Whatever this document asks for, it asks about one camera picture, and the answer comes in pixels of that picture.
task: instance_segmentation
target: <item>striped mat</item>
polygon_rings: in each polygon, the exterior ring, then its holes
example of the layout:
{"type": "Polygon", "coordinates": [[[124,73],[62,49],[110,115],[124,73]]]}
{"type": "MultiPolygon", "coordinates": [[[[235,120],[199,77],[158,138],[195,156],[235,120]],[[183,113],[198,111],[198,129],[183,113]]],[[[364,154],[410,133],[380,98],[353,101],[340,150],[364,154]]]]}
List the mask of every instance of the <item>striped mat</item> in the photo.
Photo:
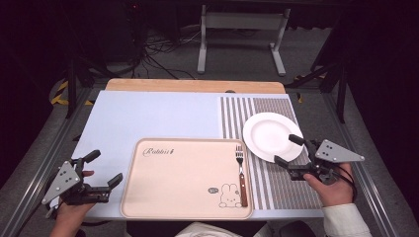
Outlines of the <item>striped mat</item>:
{"type": "MultiPolygon", "coordinates": [[[[253,115],[271,112],[296,122],[290,98],[236,98],[218,99],[223,138],[241,139],[244,123],[253,115]]],[[[321,202],[317,193],[304,181],[291,181],[280,166],[262,160],[248,151],[250,179],[255,209],[318,209],[321,202]]],[[[309,161],[305,148],[291,162],[304,165],[309,161]]]]}

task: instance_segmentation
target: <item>sleeve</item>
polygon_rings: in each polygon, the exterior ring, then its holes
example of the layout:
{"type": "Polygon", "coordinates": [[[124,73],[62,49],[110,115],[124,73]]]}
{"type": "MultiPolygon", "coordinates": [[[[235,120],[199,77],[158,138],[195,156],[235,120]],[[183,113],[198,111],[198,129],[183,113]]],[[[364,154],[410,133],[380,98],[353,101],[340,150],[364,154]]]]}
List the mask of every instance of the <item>sleeve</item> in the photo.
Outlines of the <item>sleeve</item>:
{"type": "Polygon", "coordinates": [[[370,229],[353,204],[322,208],[324,230],[330,237],[371,237],[370,229]]]}

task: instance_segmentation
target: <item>human hand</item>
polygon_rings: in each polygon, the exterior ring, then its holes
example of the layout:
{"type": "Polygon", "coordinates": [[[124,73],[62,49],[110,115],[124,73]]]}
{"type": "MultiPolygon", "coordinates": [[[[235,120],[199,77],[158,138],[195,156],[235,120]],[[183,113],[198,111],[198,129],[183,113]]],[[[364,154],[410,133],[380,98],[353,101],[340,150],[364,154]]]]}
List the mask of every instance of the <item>human hand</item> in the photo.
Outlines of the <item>human hand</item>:
{"type": "MultiPolygon", "coordinates": [[[[93,174],[94,171],[83,171],[84,177],[89,177],[93,174]]],[[[55,225],[49,236],[75,236],[83,222],[84,216],[94,205],[94,203],[67,205],[63,202],[58,209],[55,225]]]]}
{"type": "MultiPolygon", "coordinates": [[[[340,164],[340,167],[346,170],[352,176],[351,165],[349,163],[342,163],[340,164]]],[[[338,172],[348,180],[351,180],[348,174],[346,174],[341,169],[339,169],[338,172]]],[[[332,185],[326,186],[310,174],[305,174],[304,179],[312,188],[317,191],[318,195],[320,196],[320,200],[325,207],[352,203],[352,187],[344,180],[339,179],[332,185]]]]}

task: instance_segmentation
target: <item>cartoon rabbit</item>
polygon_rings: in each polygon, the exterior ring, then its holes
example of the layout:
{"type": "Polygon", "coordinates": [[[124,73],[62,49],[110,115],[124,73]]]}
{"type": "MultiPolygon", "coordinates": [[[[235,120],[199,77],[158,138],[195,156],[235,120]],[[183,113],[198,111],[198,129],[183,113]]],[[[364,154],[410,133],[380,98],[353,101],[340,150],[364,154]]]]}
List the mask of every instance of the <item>cartoon rabbit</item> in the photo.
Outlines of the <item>cartoon rabbit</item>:
{"type": "Polygon", "coordinates": [[[219,207],[241,207],[240,194],[236,185],[225,184],[222,186],[221,191],[219,207]]]}

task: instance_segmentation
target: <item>white table surface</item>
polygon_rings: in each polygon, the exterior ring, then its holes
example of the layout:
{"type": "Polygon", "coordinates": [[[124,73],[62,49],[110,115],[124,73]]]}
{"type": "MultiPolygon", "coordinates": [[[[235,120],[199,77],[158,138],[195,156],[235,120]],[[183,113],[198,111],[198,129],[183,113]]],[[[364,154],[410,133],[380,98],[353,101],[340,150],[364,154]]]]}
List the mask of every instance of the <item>white table surface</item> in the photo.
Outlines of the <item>white table surface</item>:
{"type": "MultiPolygon", "coordinates": [[[[102,91],[94,105],[73,159],[99,149],[101,156],[85,170],[95,175],[85,183],[106,186],[118,173],[123,181],[113,189],[108,203],[96,204],[88,218],[125,220],[121,201],[134,146],[141,138],[222,138],[217,98],[249,97],[288,99],[286,94],[225,94],[102,91]]],[[[320,209],[257,209],[250,219],[321,217],[320,209]]]]}

